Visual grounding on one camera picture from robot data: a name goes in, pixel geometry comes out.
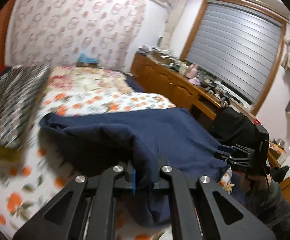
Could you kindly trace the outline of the person's right hand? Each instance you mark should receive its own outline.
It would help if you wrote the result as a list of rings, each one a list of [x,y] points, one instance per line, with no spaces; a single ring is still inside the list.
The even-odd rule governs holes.
[[[250,190],[263,191],[268,189],[272,178],[270,174],[264,176],[259,175],[247,175],[242,173],[241,175],[241,189],[244,193],[249,192]]]

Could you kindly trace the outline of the person's grey sleeved forearm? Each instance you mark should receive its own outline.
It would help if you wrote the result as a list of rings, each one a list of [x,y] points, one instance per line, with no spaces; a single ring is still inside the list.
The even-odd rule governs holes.
[[[264,187],[248,191],[246,208],[273,230],[290,229],[290,203],[276,181],[265,179]]]

